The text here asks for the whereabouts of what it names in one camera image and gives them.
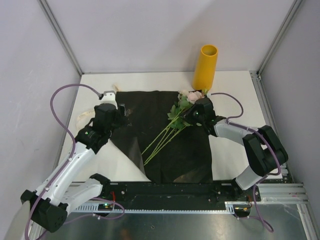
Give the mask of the cream printed ribbon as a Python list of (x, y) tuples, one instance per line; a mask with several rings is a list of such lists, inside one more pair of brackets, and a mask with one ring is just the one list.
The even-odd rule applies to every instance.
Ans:
[[(118, 86), (116, 84), (112, 85), (112, 91), (115, 91), (116, 94), (119, 90), (120, 89), (118, 88)], [(95, 100), (93, 102), (92, 107), (86, 109), (84, 112), (82, 112), (80, 115), (77, 116), (76, 121), (75, 121), (75, 129), (77, 131), (82, 129), (90, 121), (90, 119), (95, 117), (94, 107), (98, 106), (100, 104), (102, 104), (102, 103), (100, 103), (100, 100)]]

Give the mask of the black wrapping paper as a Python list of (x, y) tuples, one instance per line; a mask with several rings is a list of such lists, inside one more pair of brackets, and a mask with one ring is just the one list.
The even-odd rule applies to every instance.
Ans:
[(145, 148), (168, 125), (168, 113), (178, 101), (178, 91), (119, 91), (116, 101), (125, 105), (127, 127), (113, 132), (112, 143), (119, 148), (146, 177), (158, 184), (211, 183), (212, 151), (209, 136), (201, 126), (185, 128), (146, 166), (158, 140)]

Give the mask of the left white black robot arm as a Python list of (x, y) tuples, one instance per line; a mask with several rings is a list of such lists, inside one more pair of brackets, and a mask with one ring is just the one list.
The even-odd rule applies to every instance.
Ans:
[(33, 221), (54, 233), (66, 221), (70, 212), (88, 200), (105, 200), (110, 196), (110, 180), (95, 173), (73, 192), (68, 187), (79, 172), (108, 143), (113, 131), (128, 122), (124, 105), (102, 103), (94, 107), (95, 116), (72, 138), (69, 155), (34, 191), (25, 190), (22, 203), (30, 203), (28, 222)]

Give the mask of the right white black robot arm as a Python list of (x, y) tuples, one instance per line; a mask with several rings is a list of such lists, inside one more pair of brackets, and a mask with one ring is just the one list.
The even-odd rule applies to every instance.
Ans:
[(249, 188), (272, 175), (273, 170), (277, 169), (277, 174), (280, 174), (281, 165), (289, 159), (271, 126), (253, 128), (216, 115), (213, 103), (207, 97), (197, 100), (179, 116), (188, 124), (200, 124), (208, 135), (228, 139), (244, 147), (248, 166), (233, 179), (233, 186), (230, 188), (231, 196), (237, 201), (247, 197)]

